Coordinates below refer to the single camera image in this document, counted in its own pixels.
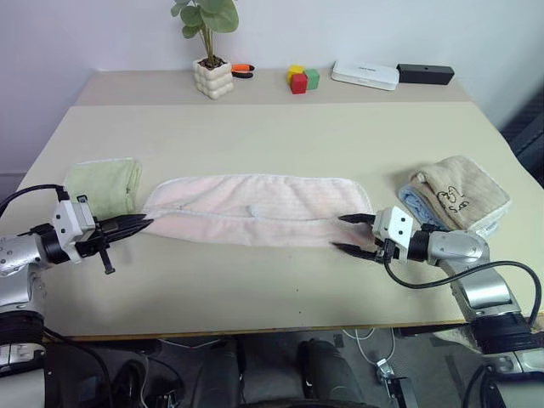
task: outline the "light blue towel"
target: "light blue towel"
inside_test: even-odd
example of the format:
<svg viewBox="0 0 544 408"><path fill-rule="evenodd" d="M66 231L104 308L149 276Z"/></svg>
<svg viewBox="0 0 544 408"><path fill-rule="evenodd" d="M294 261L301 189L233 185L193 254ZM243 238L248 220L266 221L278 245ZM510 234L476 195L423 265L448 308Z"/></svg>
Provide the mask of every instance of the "light blue towel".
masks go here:
<svg viewBox="0 0 544 408"><path fill-rule="evenodd" d="M444 231L450 229L434 214L432 208L427 204L425 199L418 195L416 191L407 184L399 190L399 198L408 207L410 212L416 217L419 224L432 224L441 228Z"/></svg>

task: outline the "potted plant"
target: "potted plant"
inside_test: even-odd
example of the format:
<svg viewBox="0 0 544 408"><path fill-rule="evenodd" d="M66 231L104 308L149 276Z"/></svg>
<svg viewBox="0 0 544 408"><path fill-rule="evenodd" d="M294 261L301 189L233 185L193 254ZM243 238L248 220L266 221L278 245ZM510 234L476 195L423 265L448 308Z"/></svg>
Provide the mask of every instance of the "potted plant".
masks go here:
<svg viewBox="0 0 544 408"><path fill-rule="evenodd" d="M185 38L200 36L207 57L193 62L196 87L212 99L233 87L231 64L213 52L213 33L232 32L238 27L238 13L232 0L175 0L172 17L181 17Z"/></svg>

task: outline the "white box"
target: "white box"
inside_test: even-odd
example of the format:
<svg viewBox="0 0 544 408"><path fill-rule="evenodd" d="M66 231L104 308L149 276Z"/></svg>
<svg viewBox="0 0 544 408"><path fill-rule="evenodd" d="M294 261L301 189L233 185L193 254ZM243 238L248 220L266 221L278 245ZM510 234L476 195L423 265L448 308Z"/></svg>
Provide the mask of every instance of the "white box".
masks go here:
<svg viewBox="0 0 544 408"><path fill-rule="evenodd" d="M399 83L399 72L390 66L339 60L332 68L331 78L335 81L394 91Z"/></svg>

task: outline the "table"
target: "table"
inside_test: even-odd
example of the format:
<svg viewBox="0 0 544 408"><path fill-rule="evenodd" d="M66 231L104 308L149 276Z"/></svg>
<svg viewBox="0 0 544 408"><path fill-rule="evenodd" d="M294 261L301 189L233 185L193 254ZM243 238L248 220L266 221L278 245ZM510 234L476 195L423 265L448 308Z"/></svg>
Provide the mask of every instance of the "table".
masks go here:
<svg viewBox="0 0 544 408"><path fill-rule="evenodd" d="M141 207L161 182L182 176L272 173L359 182L374 209L400 205L413 169L467 155L513 198L489 239L493 260L519 260L542 278L544 191L454 81L400 84L392 93L334 82L291 95L281 71L236 81L218 101L198 94L188 72L98 73L69 109L21 187L62 183L77 162L132 156L144 167ZM15 201L3 235L47 222L52 192ZM79 339L166 337L333 326L414 326L462 321L448 286L413 291L379 264L332 248L195 244L138 234L99 257L46 271L46 324ZM393 264L421 282L444 277L422 263ZM525 314L529 276L499 269Z"/></svg>

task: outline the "towel embroidery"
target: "towel embroidery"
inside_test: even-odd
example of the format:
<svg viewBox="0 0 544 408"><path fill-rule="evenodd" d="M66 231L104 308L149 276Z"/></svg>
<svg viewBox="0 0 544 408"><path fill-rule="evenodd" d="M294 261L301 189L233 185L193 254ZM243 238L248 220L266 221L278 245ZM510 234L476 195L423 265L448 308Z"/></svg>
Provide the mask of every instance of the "towel embroidery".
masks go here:
<svg viewBox="0 0 544 408"><path fill-rule="evenodd" d="M448 186L447 192L439 191L436 195L436 198L439 200L442 208L444 208L445 210L449 210L452 213L459 213L463 208L466 208L468 204L470 204L470 201L462 200L463 197L464 195L461 194L458 189L451 185Z"/></svg>

